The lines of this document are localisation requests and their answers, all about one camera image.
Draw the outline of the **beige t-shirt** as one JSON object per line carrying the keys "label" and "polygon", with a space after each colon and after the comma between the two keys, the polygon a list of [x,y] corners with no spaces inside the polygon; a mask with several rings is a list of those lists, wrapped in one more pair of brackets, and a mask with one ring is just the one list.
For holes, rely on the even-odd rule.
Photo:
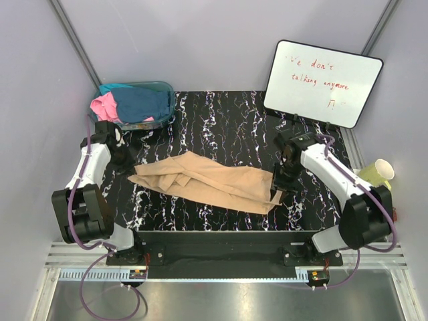
{"label": "beige t-shirt", "polygon": [[268,214],[273,174],[254,167],[227,167],[191,151],[137,165],[128,180],[152,191],[235,211]]}

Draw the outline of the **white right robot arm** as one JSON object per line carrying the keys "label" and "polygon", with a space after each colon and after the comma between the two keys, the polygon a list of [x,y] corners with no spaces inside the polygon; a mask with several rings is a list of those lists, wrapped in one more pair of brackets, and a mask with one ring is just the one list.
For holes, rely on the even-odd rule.
{"label": "white right robot arm", "polygon": [[318,177],[334,194],[340,204],[340,222],[319,231],[304,248],[305,260],[312,265],[324,261],[328,252],[339,249],[373,250],[371,243],[392,235],[391,251],[398,237],[393,222],[392,195],[383,185],[374,186],[358,177],[329,150],[334,138],[306,133],[274,138],[281,161],[274,167],[271,196],[296,191],[296,181],[304,170]]}

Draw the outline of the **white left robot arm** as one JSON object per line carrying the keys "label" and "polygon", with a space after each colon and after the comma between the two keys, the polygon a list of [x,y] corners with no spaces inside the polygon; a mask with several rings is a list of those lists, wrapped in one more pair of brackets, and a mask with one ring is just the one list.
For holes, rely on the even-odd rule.
{"label": "white left robot arm", "polygon": [[104,246],[121,251],[127,263],[136,265],[144,258],[144,248],[135,243],[131,230],[114,222],[114,211],[101,192],[108,167],[126,174],[134,166],[123,133],[113,122],[98,121],[80,148],[80,161],[71,181],[51,196],[61,236],[66,243],[85,250]]}

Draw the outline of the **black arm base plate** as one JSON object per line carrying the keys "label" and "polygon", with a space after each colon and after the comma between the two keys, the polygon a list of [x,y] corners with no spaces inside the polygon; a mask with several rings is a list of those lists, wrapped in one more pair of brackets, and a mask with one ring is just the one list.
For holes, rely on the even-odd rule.
{"label": "black arm base plate", "polygon": [[151,266],[196,261],[266,261],[285,266],[339,267],[338,250],[318,254],[310,244],[313,231],[140,231],[136,247],[107,259],[108,265]]}

